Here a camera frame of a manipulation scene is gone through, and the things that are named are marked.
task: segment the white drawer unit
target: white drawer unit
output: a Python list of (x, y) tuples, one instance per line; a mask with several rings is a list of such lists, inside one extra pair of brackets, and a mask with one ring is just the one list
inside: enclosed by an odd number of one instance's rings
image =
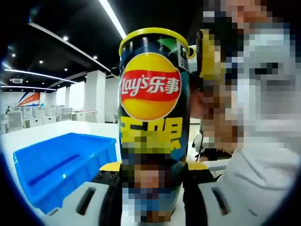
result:
[(44, 120), (43, 118), (30, 119), (28, 120), (28, 123), (29, 123), (29, 127), (42, 126), (44, 125)]
[(73, 113), (72, 120), (73, 121), (85, 121), (85, 114), (86, 113)]
[(44, 117), (44, 124), (51, 124), (56, 122), (56, 116), (52, 115), (52, 116), (45, 116)]

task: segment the red lay's logo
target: red lay's logo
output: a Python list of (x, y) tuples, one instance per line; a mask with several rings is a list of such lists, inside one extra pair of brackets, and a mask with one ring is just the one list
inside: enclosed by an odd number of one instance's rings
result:
[(168, 115), (181, 94), (181, 75), (164, 56), (143, 53), (135, 56), (122, 75), (119, 93), (126, 113), (151, 121)]

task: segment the gray plastic part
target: gray plastic part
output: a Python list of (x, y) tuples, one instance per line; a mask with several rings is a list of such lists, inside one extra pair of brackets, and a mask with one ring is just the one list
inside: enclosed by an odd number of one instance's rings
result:
[[(55, 208), (42, 217), (45, 225), (56, 226), (88, 226), (98, 225), (101, 204), (109, 186), (104, 184), (85, 182), (63, 200), (62, 208)], [(95, 191), (84, 215), (76, 209), (88, 190)]]
[[(204, 198), (209, 226), (257, 226), (261, 224), (261, 221), (243, 202), (244, 198), (224, 182), (199, 184), (198, 187)], [(222, 214), (214, 191), (221, 197), (227, 214)]]

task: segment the blue plastic tray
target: blue plastic tray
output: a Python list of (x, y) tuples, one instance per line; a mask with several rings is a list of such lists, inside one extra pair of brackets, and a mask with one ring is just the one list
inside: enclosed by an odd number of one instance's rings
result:
[(68, 133), (14, 152), (16, 172), (28, 200), (45, 214), (103, 165), (117, 161), (116, 139)]

